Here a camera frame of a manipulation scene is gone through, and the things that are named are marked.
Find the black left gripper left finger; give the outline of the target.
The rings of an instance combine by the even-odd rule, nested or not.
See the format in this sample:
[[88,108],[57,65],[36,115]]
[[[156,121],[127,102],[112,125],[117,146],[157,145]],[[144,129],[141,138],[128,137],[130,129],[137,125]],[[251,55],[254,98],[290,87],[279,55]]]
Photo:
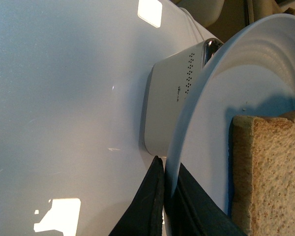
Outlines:
[[163,161],[155,156],[133,201],[111,236],[160,236],[164,203]]

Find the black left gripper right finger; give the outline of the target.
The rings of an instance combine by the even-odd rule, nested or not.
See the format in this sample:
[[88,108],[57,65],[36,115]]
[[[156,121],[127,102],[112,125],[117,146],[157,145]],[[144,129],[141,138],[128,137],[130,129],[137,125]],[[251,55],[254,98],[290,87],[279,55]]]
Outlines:
[[169,236],[244,236],[181,164],[172,194],[165,183],[164,210]]

